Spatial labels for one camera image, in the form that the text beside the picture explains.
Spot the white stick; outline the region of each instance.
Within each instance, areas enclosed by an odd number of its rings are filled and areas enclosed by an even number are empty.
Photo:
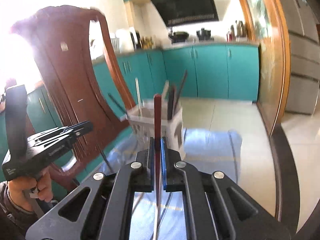
[[[137,88],[139,112],[140,112],[140,116],[142,117],[142,109],[141,109],[141,100],[140,100],[140,91],[139,91],[139,81],[138,81],[138,78],[136,78],[136,88]]]
[[[162,91],[162,95],[161,95],[162,101],[164,101],[165,96],[166,96],[167,93],[168,93],[168,90],[169,90],[169,81],[167,80],[167,81],[165,82],[165,84],[164,84],[163,91]]]

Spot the utensil holder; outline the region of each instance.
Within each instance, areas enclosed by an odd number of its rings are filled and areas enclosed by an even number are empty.
[[[182,121],[182,107],[180,103],[177,106],[176,114],[172,120],[167,119],[168,102],[162,102],[161,109],[161,137],[167,138],[167,146],[169,149],[178,151],[182,160],[186,157],[184,151],[184,138],[183,138],[183,121]],[[144,100],[141,108],[142,116],[140,116],[139,106],[135,106],[128,111],[126,117],[132,127],[133,133],[138,137],[154,137],[155,136],[155,111],[154,101]]]

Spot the kettle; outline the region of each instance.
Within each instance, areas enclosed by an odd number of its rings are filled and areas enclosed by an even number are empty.
[[[247,36],[247,29],[243,23],[243,21],[236,21],[237,26],[237,37],[246,37]]]

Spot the tiled floor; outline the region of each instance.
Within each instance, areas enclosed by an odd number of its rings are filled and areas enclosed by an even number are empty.
[[[282,127],[289,141],[299,178],[299,230],[320,198],[320,104],[313,116],[285,113]]]
[[[268,136],[255,104],[230,100],[182,98],[183,125],[210,131],[237,131],[242,139],[239,185],[271,215],[276,183]]]

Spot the wooden chair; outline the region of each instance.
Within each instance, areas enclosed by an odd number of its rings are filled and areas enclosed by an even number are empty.
[[[73,178],[129,125],[116,117],[96,81],[89,50],[91,20],[100,22],[110,74],[125,107],[131,109],[135,102],[119,69],[106,19],[99,11],[68,5],[47,7],[12,27],[13,33],[32,46],[35,62],[62,124],[93,123],[93,132],[74,144],[74,164],[66,171],[54,164],[50,167],[52,179],[67,190],[76,187]]]

